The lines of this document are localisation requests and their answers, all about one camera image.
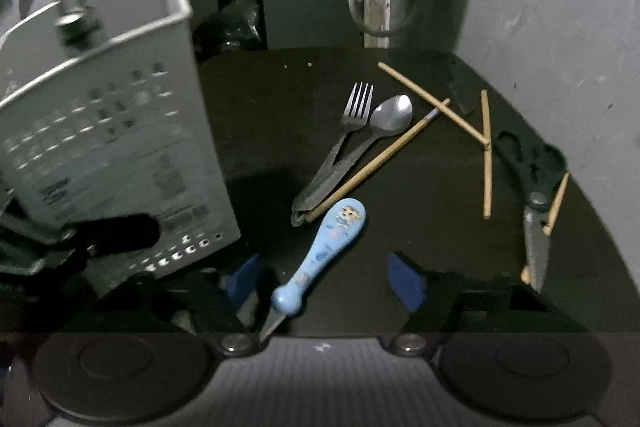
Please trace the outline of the blue handled kids utensil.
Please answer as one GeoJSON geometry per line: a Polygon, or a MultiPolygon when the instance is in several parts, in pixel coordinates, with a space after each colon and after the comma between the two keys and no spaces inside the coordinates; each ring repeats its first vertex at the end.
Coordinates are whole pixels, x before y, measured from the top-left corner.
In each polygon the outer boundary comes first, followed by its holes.
{"type": "Polygon", "coordinates": [[[259,343],[264,343],[283,321],[295,317],[303,308],[306,291],[358,237],[366,218],[366,208],[354,198],[341,199],[328,210],[303,261],[292,277],[273,291],[266,323],[258,335],[259,343]]]}

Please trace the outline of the white perforated utensil basket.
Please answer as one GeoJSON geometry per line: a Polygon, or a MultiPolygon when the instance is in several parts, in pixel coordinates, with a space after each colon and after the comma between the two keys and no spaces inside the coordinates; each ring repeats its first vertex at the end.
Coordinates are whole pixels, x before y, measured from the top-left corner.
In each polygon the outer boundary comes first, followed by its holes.
{"type": "Polygon", "coordinates": [[[106,294],[237,241],[191,43],[189,0],[88,0],[100,42],[64,46],[45,6],[1,39],[1,176],[52,229],[144,212],[160,240],[88,264],[106,294]]]}

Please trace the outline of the silver spoon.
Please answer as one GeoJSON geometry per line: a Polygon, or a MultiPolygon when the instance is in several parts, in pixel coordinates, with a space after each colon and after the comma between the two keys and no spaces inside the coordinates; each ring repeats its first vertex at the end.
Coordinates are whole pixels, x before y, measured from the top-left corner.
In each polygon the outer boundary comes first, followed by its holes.
{"type": "Polygon", "coordinates": [[[400,135],[408,129],[413,116],[408,95],[395,95],[382,102],[369,118],[369,134],[343,159],[323,171],[318,181],[312,181],[292,204],[293,227],[303,224],[311,210],[316,209],[352,170],[356,162],[378,140],[400,135]]]}

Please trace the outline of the silver fork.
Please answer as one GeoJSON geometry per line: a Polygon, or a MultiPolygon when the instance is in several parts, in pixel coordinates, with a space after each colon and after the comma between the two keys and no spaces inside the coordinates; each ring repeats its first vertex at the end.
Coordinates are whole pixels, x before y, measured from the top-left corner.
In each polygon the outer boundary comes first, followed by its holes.
{"type": "Polygon", "coordinates": [[[354,84],[341,118],[340,135],[310,183],[294,199],[292,209],[296,209],[303,202],[314,184],[329,174],[347,137],[367,124],[371,112],[373,91],[374,87],[370,83],[356,82],[354,84]]]}

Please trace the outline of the wooden chopstick under scissors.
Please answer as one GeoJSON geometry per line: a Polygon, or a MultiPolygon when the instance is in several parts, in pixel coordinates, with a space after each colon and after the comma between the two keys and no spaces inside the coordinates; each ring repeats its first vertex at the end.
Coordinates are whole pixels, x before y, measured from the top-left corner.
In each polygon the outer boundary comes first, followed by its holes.
{"type": "Polygon", "coordinates": [[[524,209],[526,263],[521,272],[521,280],[538,293],[544,287],[550,258],[551,234],[559,217],[569,179],[570,173],[567,171],[553,194],[548,210],[539,211],[530,206],[524,209]]]}

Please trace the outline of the wooden chopstick upright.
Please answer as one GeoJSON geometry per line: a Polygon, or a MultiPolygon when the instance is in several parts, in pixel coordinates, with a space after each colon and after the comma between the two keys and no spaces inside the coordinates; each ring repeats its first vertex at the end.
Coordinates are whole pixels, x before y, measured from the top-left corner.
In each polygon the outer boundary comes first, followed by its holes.
{"type": "Polygon", "coordinates": [[[483,218],[489,220],[492,211],[492,144],[491,121],[488,91],[480,91],[480,105],[482,106],[483,134],[487,139],[484,150],[484,193],[483,193],[483,218]]]}

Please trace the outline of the wooden chopstick patterned tip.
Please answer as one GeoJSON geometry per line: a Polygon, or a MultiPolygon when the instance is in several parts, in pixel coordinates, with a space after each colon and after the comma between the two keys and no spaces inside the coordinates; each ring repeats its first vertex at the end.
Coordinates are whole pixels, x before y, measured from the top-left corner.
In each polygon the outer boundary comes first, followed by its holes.
{"type": "MultiPolygon", "coordinates": [[[[449,98],[445,98],[444,102],[449,105],[449,98]]],[[[322,213],[326,212],[326,210],[328,210],[333,204],[349,194],[355,187],[357,187],[365,179],[367,179],[368,176],[371,176],[372,173],[378,170],[378,168],[384,165],[386,161],[388,161],[397,152],[399,152],[438,114],[439,110],[437,108],[434,108],[430,113],[420,119],[412,127],[408,127],[408,129],[402,132],[402,135],[397,140],[395,140],[393,144],[390,144],[390,146],[386,147],[386,149],[383,150],[382,153],[379,153],[378,156],[369,161],[367,165],[362,167],[355,174],[355,176],[352,176],[342,185],[338,184],[337,188],[316,209],[311,210],[311,212],[308,213],[304,221],[314,221],[314,219],[317,219],[320,215],[322,215],[322,213]]]]}

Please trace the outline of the wooden chopstick far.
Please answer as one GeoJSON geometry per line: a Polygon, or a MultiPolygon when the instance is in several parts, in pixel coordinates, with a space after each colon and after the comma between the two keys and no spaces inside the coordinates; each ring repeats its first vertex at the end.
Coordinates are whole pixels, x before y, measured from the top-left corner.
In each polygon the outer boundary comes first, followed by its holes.
{"type": "Polygon", "coordinates": [[[453,121],[457,126],[463,129],[466,133],[469,133],[475,140],[480,142],[483,145],[485,150],[489,150],[491,146],[491,142],[484,134],[481,134],[477,129],[475,129],[472,124],[469,124],[464,118],[454,112],[452,109],[448,107],[448,105],[444,101],[440,101],[436,98],[435,95],[432,95],[430,92],[426,91],[422,87],[420,87],[415,82],[411,81],[405,75],[402,75],[398,70],[390,67],[383,62],[378,62],[378,68],[382,70],[382,72],[386,72],[387,75],[394,78],[395,80],[402,83],[406,88],[410,91],[419,95],[420,98],[423,98],[424,101],[427,101],[435,108],[439,110],[440,113],[447,116],[451,121],[453,121]]]}

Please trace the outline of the small dark knife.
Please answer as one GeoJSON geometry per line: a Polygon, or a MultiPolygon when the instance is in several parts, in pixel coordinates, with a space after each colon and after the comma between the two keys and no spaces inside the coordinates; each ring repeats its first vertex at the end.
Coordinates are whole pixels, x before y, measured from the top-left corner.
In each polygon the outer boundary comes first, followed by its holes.
{"type": "Polygon", "coordinates": [[[463,116],[469,116],[473,113],[474,106],[465,67],[456,56],[448,57],[446,64],[448,70],[447,86],[450,94],[459,112],[463,116]]]}

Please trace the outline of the grey cabinet box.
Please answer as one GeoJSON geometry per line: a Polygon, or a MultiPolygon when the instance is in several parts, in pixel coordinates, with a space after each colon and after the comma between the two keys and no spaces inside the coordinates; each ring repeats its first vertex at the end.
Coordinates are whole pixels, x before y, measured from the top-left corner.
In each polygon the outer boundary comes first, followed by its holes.
{"type": "Polygon", "coordinates": [[[262,0],[268,49],[360,49],[347,1],[262,0]]]}

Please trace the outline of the black handled scissors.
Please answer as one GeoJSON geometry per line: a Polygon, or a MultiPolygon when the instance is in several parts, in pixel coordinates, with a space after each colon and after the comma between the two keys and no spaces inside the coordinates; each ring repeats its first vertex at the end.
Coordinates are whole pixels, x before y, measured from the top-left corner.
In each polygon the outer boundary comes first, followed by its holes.
{"type": "Polygon", "coordinates": [[[499,131],[492,145],[518,181],[523,202],[527,280],[534,291],[541,293],[551,245],[550,235],[544,227],[556,190],[566,173],[566,160],[555,146],[530,142],[514,131],[499,131]]]}

